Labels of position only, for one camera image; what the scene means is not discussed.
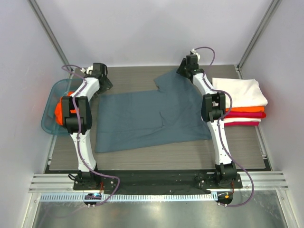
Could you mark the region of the blue-grey t-shirt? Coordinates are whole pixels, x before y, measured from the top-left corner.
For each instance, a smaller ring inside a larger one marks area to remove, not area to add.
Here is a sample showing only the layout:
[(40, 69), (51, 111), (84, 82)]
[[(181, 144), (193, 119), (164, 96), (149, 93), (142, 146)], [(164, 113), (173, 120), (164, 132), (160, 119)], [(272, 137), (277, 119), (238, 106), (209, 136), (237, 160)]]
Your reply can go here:
[(154, 82), (156, 90), (100, 96), (96, 153), (211, 139), (190, 80), (172, 70)]

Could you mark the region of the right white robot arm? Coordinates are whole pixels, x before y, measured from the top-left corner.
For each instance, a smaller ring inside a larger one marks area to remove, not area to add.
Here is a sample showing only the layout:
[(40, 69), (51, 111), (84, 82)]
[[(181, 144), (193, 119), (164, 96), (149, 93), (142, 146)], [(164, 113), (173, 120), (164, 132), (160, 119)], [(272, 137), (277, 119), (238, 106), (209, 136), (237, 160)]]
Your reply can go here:
[(225, 134), (226, 95), (213, 87), (198, 61), (199, 55), (191, 52), (182, 60), (177, 73), (189, 79), (203, 95), (201, 118), (210, 130), (215, 150), (214, 182), (220, 188), (232, 188), (237, 179), (237, 169)]

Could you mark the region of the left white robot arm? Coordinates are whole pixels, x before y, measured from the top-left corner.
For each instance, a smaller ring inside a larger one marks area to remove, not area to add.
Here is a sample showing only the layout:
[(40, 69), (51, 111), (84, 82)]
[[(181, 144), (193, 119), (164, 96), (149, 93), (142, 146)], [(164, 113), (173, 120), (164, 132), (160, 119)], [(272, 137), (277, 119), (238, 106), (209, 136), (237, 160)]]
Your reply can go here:
[(113, 87), (108, 79), (107, 66), (104, 63), (93, 63), (81, 68), (74, 65), (81, 73), (71, 72), (82, 80), (80, 86), (58, 103), (61, 107), (60, 124), (70, 134), (78, 159), (77, 175), (71, 177), (77, 188), (97, 189), (101, 184), (101, 175), (93, 156), (90, 131), (93, 124), (90, 101), (94, 94), (103, 93)]

